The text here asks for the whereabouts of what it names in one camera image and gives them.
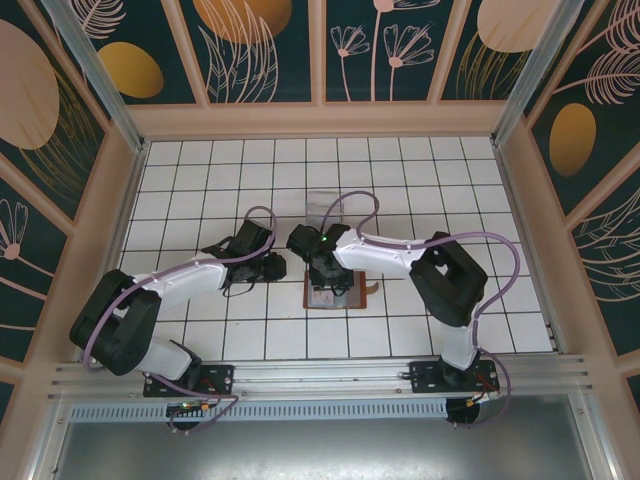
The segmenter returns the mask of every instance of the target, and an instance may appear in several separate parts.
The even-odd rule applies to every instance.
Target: metal plate
[[[221,395],[230,394],[233,387],[234,370],[235,367],[233,365],[203,365],[201,370],[202,379],[194,387],[194,391],[209,395],[216,392]],[[209,382],[211,382],[215,391],[211,390]],[[191,395],[176,392],[152,377],[145,380],[142,394],[146,398],[191,397]]]
[[[469,369],[468,380],[459,387],[448,385],[443,379],[442,363],[438,360],[412,362],[409,364],[409,375],[413,393],[476,393],[487,388],[500,390],[500,382],[496,365],[492,360],[479,360]],[[485,380],[490,387],[483,384]]]

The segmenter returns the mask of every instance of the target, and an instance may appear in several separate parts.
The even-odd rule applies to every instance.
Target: orange circle
[[[263,41],[260,18],[274,37],[285,29],[291,18],[291,0],[193,0],[193,5],[213,33],[232,43]],[[247,13],[247,7],[255,22]]]

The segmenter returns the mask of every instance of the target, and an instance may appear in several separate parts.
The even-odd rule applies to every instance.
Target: flower illustration
[[[396,68],[410,65],[420,65],[433,60],[434,51],[428,49],[431,44],[429,26],[407,27],[398,37],[398,25],[384,29],[384,46],[391,66],[391,82],[389,87],[389,100],[393,100],[393,80]]]
[[[344,32],[341,27],[333,27],[331,29],[331,40],[340,56],[340,64],[342,66],[342,83],[344,83],[344,91],[347,95],[347,101],[351,101],[349,95],[349,87],[347,85],[347,72],[344,68],[344,59],[351,55],[360,55],[371,49],[369,42],[365,42],[366,36],[362,31],[362,26],[346,27]]]
[[[382,13],[393,10],[417,10],[419,8],[433,7],[440,3],[440,0],[373,0],[376,10]]]
[[[29,209],[20,202],[16,202],[15,209],[11,211],[11,205],[6,198],[0,200],[0,260],[18,260],[34,270],[43,273],[49,277],[53,274],[45,269],[34,265],[20,256],[20,244],[27,229],[27,219],[29,218]],[[8,285],[11,288],[19,290],[32,297],[44,300],[45,295],[35,292],[27,287],[14,283],[6,278],[0,277],[0,283]]]
[[[20,243],[27,228],[29,210],[16,202],[15,213],[7,199],[0,200],[0,258],[15,260],[20,256]]]
[[[376,101],[376,53],[378,52],[378,31],[380,30],[380,17],[383,13],[394,10],[418,10],[420,8],[434,7],[440,0],[373,0],[373,6],[378,11],[373,30],[373,49],[371,50],[371,101]]]

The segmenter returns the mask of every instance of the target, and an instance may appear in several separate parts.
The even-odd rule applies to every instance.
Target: gray floor
[[[567,402],[516,398],[497,424],[444,420],[228,422],[194,437],[162,424],[71,427],[56,480],[584,480]]]

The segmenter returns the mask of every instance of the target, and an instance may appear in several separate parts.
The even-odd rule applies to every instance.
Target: black motor joint
[[[219,259],[240,258],[262,248],[271,230],[253,220],[245,220],[235,237],[227,237],[219,243],[202,249]],[[287,264],[281,255],[267,250],[264,255],[240,263],[227,263],[227,277],[223,288],[234,283],[267,283],[282,280],[287,275]]]
[[[287,248],[309,265],[311,285],[343,292],[353,287],[353,271],[340,265],[333,254],[338,239],[350,229],[333,224],[321,233],[308,225],[298,225],[289,235]]]

